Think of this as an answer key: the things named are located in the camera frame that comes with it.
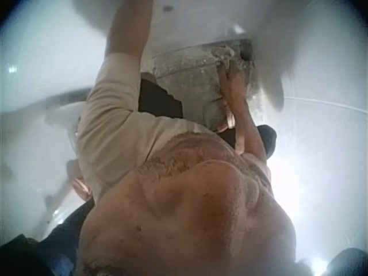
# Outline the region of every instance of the dark pants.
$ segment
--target dark pants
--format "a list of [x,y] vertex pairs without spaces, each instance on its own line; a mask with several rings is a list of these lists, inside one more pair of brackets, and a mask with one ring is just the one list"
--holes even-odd
[[[151,113],[157,117],[183,119],[182,103],[175,100],[165,89],[144,79],[141,81],[139,111]],[[263,141],[266,156],[270,158],[276,148],[276,131],[268,125],[261,125],[257,128]],[[219,136],[232,148],[235,148],[235,129],[228,129],[220,133]]]

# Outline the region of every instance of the man's arm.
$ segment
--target man's arm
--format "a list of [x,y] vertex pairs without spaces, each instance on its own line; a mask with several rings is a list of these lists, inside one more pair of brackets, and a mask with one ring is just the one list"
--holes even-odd
[[267,162],[266,151],[262,139],[255,126],[248,103],[245,100],[246,87],[244,72],[238,69],[235,62],[230,62],[229,73],[222,63],[217,67],[221,92],[235,117],[236,145],[238,154],[250,153],[262,162]]
[[105,56],[125,53],[141,60],[150,33],[153,0],[124,0],[108,35]]

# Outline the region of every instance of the eyebrow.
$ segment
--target eyebrow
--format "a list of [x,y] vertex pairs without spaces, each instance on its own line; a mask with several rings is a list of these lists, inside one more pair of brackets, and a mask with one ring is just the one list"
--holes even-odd
[[98,276],[99,273],[104,273],[111,276],[127,276],[128,273],[122,267],[109,265],[90,265],[85,263],[83,265],[83,273],[85,276]]

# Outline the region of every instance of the man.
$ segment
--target man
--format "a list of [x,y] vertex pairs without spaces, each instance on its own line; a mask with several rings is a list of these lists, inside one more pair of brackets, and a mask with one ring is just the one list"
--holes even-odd
[[96,207],[83,225],[76,275],[292,271],[294,228],[273,197],[236,65],[218,67],[235,150],[193,122],[139,112],[152,5],[125,1],[117,11],[80,121],[79,163]]

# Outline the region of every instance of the shirt sleeve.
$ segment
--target shirt sleeve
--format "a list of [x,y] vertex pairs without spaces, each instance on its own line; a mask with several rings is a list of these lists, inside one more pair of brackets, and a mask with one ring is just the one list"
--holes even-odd
[[193,122],[138,112],[139,61],[109,55],[78,127],[79,165],[95,201],[176,135],[208,132]]

